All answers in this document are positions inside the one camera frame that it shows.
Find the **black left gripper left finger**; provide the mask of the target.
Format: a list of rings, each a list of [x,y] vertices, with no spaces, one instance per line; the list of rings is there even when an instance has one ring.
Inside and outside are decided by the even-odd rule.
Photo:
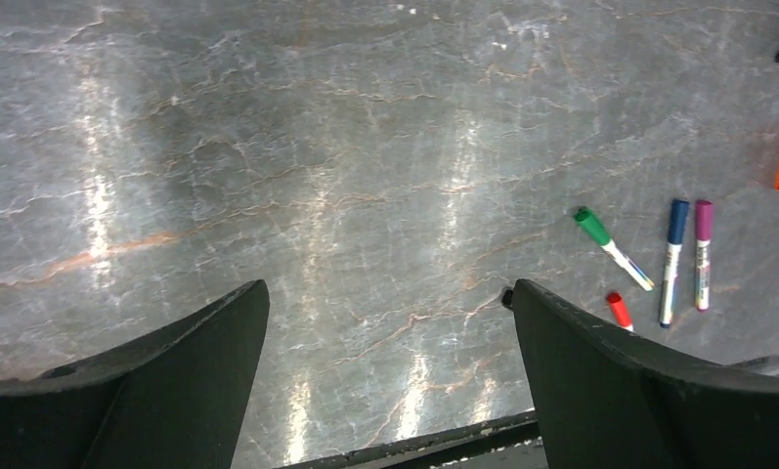
[[[263,280],[93,357],[0,381],[0,468],[228,468],[270,312]]]

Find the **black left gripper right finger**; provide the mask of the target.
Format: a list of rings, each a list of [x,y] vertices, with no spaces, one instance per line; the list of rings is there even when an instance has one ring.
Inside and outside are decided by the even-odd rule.
[[[779,377],[708,362],[518,280],[511,308],[552,468],[779,468]]]

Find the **red capped marker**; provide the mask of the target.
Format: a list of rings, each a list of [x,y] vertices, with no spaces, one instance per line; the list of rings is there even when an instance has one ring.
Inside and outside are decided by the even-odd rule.
[[[631,316],[623,296],[618,292],[610,292],[606,295],[606,302],[617,325],[625,330],[634,332]]]

